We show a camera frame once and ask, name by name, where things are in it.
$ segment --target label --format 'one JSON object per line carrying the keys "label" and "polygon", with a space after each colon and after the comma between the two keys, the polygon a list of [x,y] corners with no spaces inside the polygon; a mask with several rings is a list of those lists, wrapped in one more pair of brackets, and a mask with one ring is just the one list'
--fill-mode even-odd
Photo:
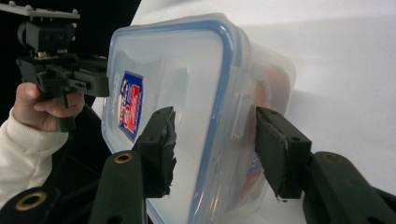
{"label": "label", "polygon": [[143,102],[143,77],[125,72],[120,88],[119,127],[134,143]]}

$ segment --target black plastic part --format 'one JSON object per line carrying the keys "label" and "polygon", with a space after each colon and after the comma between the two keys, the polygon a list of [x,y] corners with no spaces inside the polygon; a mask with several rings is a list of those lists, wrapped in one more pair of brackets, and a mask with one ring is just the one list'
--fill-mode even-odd
{"label": "black plastic part", "polygon": [[143,192],[139,153],[113,154],[106,160],[89,223],[146,223]]}
{"label": "black plastic part", "polygon": [[133,150],[142,157],[146,198],[161,198],[170,193],[176,165],[175,112],[172,106],[153,113]]}
{"label": "black plastic part", "polygon": [[32,188],[14,196],[0,211],[2,224],[58,223],[60,192],[52,187]]}
{"label": "black plastic part", "polygon": [[58,132],[68,133],[76,129],[76,123],[74,117],[67,118],[56,118],[58,124]]}
{"label": "black plastic part", "polygon": [[311,141],[274,110],[257,107],[255,151],[276,196],[301,197],[299,167],[308,161]]}
{"label": "black plastic part", "polygon": [[[80,64],[87,65],[94,71],[81,70]],[[66,94],[70,91],[80,91],[91,96],[107,97],[109,95],[108,78],[103,71],[106,69],[105,60],[88,60],[80,62],[76,54],[58,55],[52,59],[36,60],[29,57],[17,59],[24,82],[32,82],[50,98],[59,97],[65,107]],[[60,132],[70,132],[76,129],[73,118],[57,119]]]}
{"label": "black plastic part", "polygon": [[314,180],[312,184],[317,186],[328,213],[318,212],[322,206],[314,202],[319,200],[315,200],[309,190],[304,190],[308,224],[396,223],[396,214],[347,158],[331,152],[317,152],[307,166]]}
{"label": "black plastic part", "polygon": [[74,37],[74,27],[70,23],[56,21],[26,22],[26,44],[38,51],[68,49]]}

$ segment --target black bracket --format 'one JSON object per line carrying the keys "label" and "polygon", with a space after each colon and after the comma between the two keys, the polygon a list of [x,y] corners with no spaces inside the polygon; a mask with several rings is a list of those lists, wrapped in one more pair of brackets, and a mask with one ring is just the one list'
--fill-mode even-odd
{"label": "black bracket", "polygon": [[274,110],[257,107],[256,152],[276,197],[300,198],[308,224],[396,223],[396,197],[369,185],[345,157],[311,141]]}

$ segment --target screw hole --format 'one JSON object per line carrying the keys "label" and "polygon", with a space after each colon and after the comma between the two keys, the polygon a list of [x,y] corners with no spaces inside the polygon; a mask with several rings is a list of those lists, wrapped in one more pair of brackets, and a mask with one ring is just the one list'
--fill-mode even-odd
{"label": "screw hole", "polygon": [[154,142],[156,140],[155,137],[148,137],[147,139],[148,139],[149,142]]}
{"label": "screw hole", "polygon": [[367,217],[367,221],[369,221],[370,224],[385,224],[385,222],[376,217]]}
{"label": "screw hole", "polygon": [[120,224],[122,222],[121,216],[114,216],[108,219],[106,224]]}
{"label": "screw hole", "polygon": [[131,153],[123,153],[117,156],[116,158],[114,158],[114,162],[118,164],[123,164],[125,162],[130,161],[131,159],[132,159]]}
{"label": "screw hole", "polygon": [[343,160],[335,154],[325,154],[324,159],[332,163],[343,163]]}
{"label": "screw hole", "polygon": [[46,201],[47,194],[43,191],[33,192],[21,198],[15,205],[19,211],[27,211],[32,208],[39,206],[41,203]]}

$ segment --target finger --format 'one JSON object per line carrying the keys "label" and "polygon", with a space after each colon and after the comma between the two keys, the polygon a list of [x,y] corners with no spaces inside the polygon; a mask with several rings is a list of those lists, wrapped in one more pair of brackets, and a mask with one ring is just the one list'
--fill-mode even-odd
{"label": "finger", "polygon": [[31,106],[38,101],[40,96],[40,89],[36,84],[25,82],[18,86],[16,105],[19,106]]}
{"label": "finger", "polygon": [[61,104],[61,100],[59,98],[54,98],[35,104],[35,110],[46,111],[58,118],[76,116],[82,111],[82,108],[85,105],[84,94],[77,91],[68,93],[67,103],[68,107],[66,108]]}

